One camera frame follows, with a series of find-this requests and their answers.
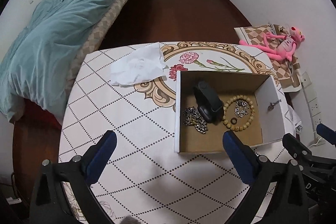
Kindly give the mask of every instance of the pink panther plush toy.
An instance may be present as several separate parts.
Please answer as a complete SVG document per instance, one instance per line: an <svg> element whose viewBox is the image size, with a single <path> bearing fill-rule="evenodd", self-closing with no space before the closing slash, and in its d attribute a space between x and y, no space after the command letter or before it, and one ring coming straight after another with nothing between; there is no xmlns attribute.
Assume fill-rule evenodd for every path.
<svg viewBox="0 0 336 224"><path fill-rule="evenodd" d="M273 60L282 61L284 59L288 59L290 62L292 61L292 55L295 52L296 44L299 42L303 42L305 40L305 36L300 32L298 28L291 27L289 30L290 35L274 35L270 32L267 32L263 35L265 46L261 45L249 45L244 40L240 40L240 45L251 46L266 52L268 57ZM271 49L268 45L268 38L279 38L283 39L283 42L275 49Z"/></svg>

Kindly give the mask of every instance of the cable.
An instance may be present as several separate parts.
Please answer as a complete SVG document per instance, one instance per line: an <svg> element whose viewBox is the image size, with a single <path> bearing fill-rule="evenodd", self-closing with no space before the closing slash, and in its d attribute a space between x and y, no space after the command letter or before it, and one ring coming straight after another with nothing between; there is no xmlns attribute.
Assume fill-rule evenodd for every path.
<svg viewBox="0 0 336 224"><path fill-rule="evenodd" d="M308 146L308 148L310 148L310 147L312 147L312 146L314 146L314 145L317 145L317 144L319 143L320 140L322 140L322 138L318 138L317 143L313 143L313 144L311 144L310 146Z"/></svg>
<svg viewBox="0 0 336 224"><path fill-rule="evenodd" d="M13 188L13 192L16 198L20 198L23 202L23 204L25 205L26 208L29 208L29 203L23 198L22 194L20 193L20 191L17 189L16 185L15 185L15 180L14 180L14 172L10 175L10 179L12 181L12 188Z"/></svg>

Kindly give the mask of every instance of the metal chain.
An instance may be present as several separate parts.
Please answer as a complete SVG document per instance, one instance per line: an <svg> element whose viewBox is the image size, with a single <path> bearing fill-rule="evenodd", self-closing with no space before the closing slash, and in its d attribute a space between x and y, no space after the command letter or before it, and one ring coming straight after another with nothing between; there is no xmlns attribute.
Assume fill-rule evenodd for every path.
<svg viewBox="0 0 336 224"><path fill-rule="evenodd" d="M235 115L239 118L243 118L244 116L248 115L248 103L244 100L237 100L236 101L236 107L235 107Z"/></svg>
<svg viewBox="0 0 336 224"><path fill-rule="evenodd" d="M208 123L195 107L187 107L185 111L183 111L183 115L186 116L186 119L183 121L185 126L194 126L195 129L202 134L208 131Z"/></svg>
<svg viewBox="0 0 336 224"><path fill-rule="evenodd" d="M268 106L268 111L271 111L274 109L274 106L277 105L278 103L281 102L281 99L279 99L278 101L274 102L274 103L269 103L269 106Z"/></svg>

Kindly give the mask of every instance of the wooden ring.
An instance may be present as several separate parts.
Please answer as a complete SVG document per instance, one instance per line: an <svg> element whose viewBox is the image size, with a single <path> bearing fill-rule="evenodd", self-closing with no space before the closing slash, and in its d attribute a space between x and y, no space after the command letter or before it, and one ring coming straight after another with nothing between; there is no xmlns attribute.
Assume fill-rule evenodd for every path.
<svg viewBox="0 0 336 224"><path fill-rule="evenodd" d="M237 124L237 118L233 117L231 120L230 120L230 123L232 124Z"/></svg>

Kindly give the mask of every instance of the blue blanket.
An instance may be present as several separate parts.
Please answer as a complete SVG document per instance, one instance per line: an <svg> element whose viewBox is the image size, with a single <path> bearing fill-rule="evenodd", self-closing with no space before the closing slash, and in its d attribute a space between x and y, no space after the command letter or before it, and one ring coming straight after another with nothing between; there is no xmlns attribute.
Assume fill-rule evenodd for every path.
<svg viewBox="0 0 336 224"><path fill-rule="evenodd" d="M0 64L0 111L9 121L23 114L23 98L63 119L70 64L113 1L42 0L37 5Z"/></svg>

